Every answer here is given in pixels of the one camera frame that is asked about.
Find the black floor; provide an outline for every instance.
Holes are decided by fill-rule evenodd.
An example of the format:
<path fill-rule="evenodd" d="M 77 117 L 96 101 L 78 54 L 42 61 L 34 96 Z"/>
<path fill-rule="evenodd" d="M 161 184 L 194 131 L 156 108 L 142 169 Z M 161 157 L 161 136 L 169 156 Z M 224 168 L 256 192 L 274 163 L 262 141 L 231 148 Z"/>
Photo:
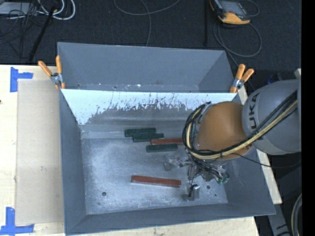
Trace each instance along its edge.
<path fill-rule="evenodd" d="M 30 13 L 39 9 L 37 0 L 7 1 L 30 2 L 34 5 Z M 40 1 L 48 10 L 54 4 L 54 0 Z M 14 11 L 0 15 L 0 64 L 37 64 L 38 60 L 43 60 L 47 65 L 55 65 L 57 42 L 225 48 L 233 74 L 240 63 L 255 70 L 245 84 L 248 94 L 267 85 L 271 79 L 294 79 L 294 72 L 301 68 L 302 0 L 240 0 L 248 15 L 253 15 L 251 23 L 240 28 L 223 28 L 213 11 L 207 8 L 207 36 L 204 0 L 73 1 L 74 17 L 53 18 L 45 32 L 42 29 L 47 15 L 33 13 L 20 19 L 8 18 L 15 17 Z M 71 16 L 71 1 L 64 2 L 64 10 L 56 17 Z M 41 32 L 42 39 L 36 45 Z M 284 164 L 281 159 L 274 161 L 277 160 L 278 164 Z M 292 157 L 285 163 L 295 162 L 296 158 Z M 274 170 L 275 177 L 280 179 L 293 169 Z M 271 235 L 266 217 L 256 220 L 261 236 Z"/>

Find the beige board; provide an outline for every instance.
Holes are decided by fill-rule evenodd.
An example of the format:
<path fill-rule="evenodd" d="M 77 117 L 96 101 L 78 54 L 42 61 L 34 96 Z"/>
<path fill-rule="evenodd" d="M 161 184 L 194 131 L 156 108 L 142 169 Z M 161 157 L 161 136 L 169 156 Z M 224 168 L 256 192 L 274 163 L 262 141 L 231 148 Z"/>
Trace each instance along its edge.
<path fill-rule="evenodd" d="M 63 221 L 58 90 L 18 83 L 16 225 Z"/>

